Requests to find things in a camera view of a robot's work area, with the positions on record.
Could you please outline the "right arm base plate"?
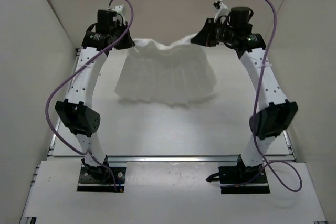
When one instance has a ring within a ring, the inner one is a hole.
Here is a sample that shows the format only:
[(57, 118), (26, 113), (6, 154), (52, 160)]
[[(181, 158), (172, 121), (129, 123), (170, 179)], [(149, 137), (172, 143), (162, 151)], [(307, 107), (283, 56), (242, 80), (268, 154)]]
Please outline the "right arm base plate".
[(270, 193), (267, 175), (259, 170), (243, 174), (237, 166), (220, 166), (218, 172), (209, 175), (206, 181), (220, 182), (224, 195)]

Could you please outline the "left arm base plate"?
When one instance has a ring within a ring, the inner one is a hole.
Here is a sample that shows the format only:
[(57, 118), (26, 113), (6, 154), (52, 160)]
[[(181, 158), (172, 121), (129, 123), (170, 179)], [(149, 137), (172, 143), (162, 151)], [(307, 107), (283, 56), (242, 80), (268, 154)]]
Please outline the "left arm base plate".
[(77, 191), (123, 193), (127, 171), (126, 163), (114, 164), (110, 166), (110, 169), (113, 172), (115, 180), (113, 180), (111, 173), (105, 168), (82, 164)]

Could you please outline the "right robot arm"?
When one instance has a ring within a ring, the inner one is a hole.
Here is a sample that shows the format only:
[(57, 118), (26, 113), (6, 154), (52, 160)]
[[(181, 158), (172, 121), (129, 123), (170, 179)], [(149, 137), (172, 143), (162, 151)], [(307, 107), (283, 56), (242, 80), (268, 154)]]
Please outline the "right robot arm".
[(266, 44), (261, 34), (252, 31), (250, 19), (254, 12), (248, 7), (229, 9), (217, 6), (214, 18), (208, 18), (191, 43), (205, 47), (224, 44), (236, 52), (256, 91), (258, 108), (249, 119), (252, 136), (239, 156), (235, 175), (248, 182), (262, 165), (262, 156), (270, 144), (286, 130), (298, 111), (280, 88), (266, 56)]

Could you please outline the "white pleated skirt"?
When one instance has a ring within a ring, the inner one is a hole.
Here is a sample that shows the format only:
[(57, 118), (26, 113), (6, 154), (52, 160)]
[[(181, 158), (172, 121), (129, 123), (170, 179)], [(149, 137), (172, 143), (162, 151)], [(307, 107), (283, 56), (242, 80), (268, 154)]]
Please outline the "white pleated skirt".
[(125, 100), (187, 105), (208, 99), (217, 84), (204, 48), (187, 35), (169, 45), (137, 38), (128, 49), (115, 93)]

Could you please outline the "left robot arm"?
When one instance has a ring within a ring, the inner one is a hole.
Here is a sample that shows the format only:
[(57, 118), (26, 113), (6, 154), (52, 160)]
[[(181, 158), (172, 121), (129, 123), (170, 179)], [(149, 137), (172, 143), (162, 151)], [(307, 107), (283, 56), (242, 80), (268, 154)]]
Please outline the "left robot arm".
[(103, 49), (112, 46), (123, 50), (134, 46), (126, 30), (128, 22), (124, 15), (122, 5), (98, 11), (97, 22), (88, 27), (81, 44), (76, 67), (79, 73), (74, 77), (65, 99), (55, 105), (63, 125), (80, 143), (83, 165), (98, 181), (109, 177), (110, 168), (98, 139), (101, 117), (92, 109), (92, 97), (100, 70), (109, 55)]

